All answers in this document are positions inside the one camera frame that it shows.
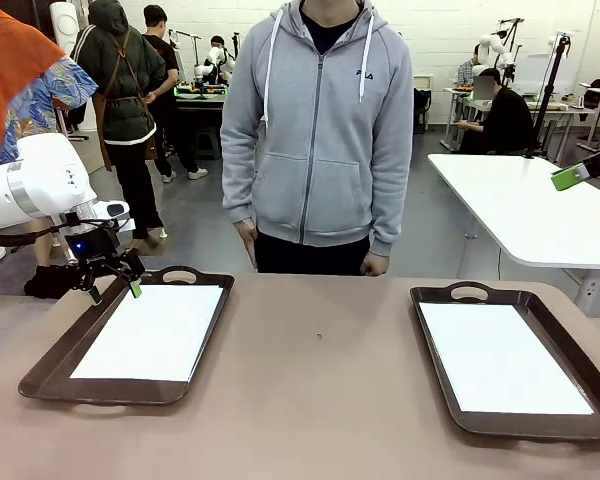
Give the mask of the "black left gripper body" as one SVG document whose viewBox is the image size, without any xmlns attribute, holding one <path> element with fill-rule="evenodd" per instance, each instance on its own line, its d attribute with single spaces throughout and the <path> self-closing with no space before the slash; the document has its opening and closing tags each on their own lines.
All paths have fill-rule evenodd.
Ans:
<svg viewBox="0 0 600 480">
<path fill-rule="evenodd" d="M 80 262 L 101 260 L 117 253 L 117 220 L 85 220 L 69 227 L 65 240 L 74 257 Z"/>
</svg>

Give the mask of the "person's right hand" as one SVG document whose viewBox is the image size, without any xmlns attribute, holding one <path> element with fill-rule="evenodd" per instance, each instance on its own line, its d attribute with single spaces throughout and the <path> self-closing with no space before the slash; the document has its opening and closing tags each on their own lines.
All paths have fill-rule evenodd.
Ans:
<svg viewBox="0 0 600 480">
<path fill-rule="evenodd" d="M 245 219 L 235 224 L 235 228 L 241 238 L 244 248 L 249 257 L 250 263 L 254 270 L 257 269 L 257 260 L 255 254 L 255 243 L 257 239 L 257 229 L 251 219 Z"/>
</svg>

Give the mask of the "person's left hand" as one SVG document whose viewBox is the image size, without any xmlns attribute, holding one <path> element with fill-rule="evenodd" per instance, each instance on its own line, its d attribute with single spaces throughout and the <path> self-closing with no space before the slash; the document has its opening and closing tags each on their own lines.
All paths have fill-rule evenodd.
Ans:
<svg viewBox="0 0 600 480">
<path fill-rule="evenodd" d="M 363 276 L 379 277 L 387 273 L 390 265 L 388 256 L 377 255 L 369 251 L 360 267 Z"/>
</svg>

